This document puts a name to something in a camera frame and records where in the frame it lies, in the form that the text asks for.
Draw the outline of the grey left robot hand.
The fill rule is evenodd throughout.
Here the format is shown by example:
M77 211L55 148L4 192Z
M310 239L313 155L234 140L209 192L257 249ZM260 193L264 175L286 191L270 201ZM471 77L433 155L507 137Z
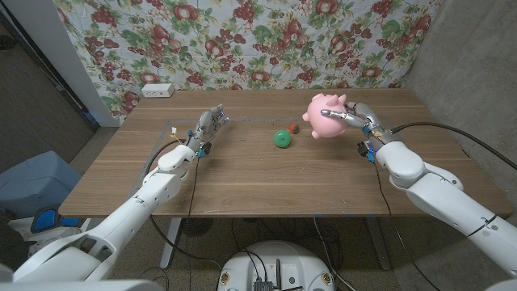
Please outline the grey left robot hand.
M203 112L185 146L195 152L199 151L206 143L210 143L215 138L218 130L228 120L229 118L224 114L222 103Z

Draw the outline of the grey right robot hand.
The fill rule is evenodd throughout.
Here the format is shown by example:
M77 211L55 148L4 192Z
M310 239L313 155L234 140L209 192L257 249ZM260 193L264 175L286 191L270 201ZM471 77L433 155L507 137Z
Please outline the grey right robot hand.
M381 147L396 141L391 132L383 127L380 118L365 103L346 102L342 111L324 108L320 111L324 117L345 122L349 127L360 129L366 137L365 147L377 152Z

